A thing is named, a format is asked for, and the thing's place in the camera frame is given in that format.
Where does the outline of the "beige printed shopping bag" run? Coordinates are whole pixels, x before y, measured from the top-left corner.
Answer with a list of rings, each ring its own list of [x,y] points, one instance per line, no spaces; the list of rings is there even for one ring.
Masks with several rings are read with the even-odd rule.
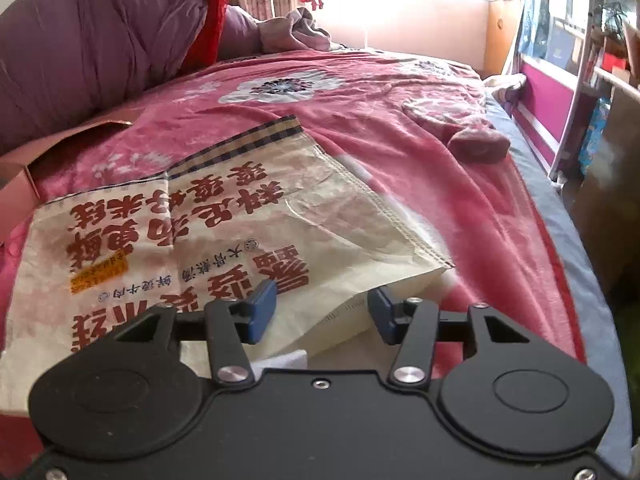
[[[156,304],[195,312],[265,280],[278,310],[254,360],[319,352],[366,330],[367,292],[415,295],[450,267],[427,232],[286,116],[154,176],[39,208],[6,314],[1,408]]]

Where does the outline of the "red floral blanket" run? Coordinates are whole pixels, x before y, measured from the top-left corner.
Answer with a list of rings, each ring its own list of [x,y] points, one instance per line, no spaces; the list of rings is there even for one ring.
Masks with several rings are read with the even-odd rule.
[[[422,226],[448,259],[449,269],[412,296],[453,311],[486,302],[570,356],[585,357],[558,253],[509,139],[488,119],[480,77],[465,65],[364,51],[290,51],[217,63],[52,140],[30,160],[32,183],[43,207],[154,176],[286,116],[388,206]],[[1,252],[1,355],[37,210],[13,229]],[[2,471],[17,474],[40,450],[27,410],[1,409]]]

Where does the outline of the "blue cartoon package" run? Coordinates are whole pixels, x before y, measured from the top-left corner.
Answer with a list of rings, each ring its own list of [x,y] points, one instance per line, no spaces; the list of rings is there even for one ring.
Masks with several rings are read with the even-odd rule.
[[[579,168],[583,176],[587,174],[593,157],[597,153],[610,110],[611,100],[609,98],[597,100],[578,153]]]

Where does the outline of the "purple folded duvet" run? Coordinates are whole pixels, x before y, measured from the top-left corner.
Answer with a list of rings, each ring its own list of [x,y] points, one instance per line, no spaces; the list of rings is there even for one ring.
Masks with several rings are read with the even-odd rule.
[[[305,8],[259,21],[229,0],[15,0],[1,14],[1,151],[218,61],[336,47]]]

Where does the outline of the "orange wooden cabinet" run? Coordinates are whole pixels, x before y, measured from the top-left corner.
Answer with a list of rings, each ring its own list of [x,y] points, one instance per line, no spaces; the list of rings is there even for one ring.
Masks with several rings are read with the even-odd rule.
[[[508,58],[522,15],[522,0],[494,0],[488,6],[484,74],[498,75]]]

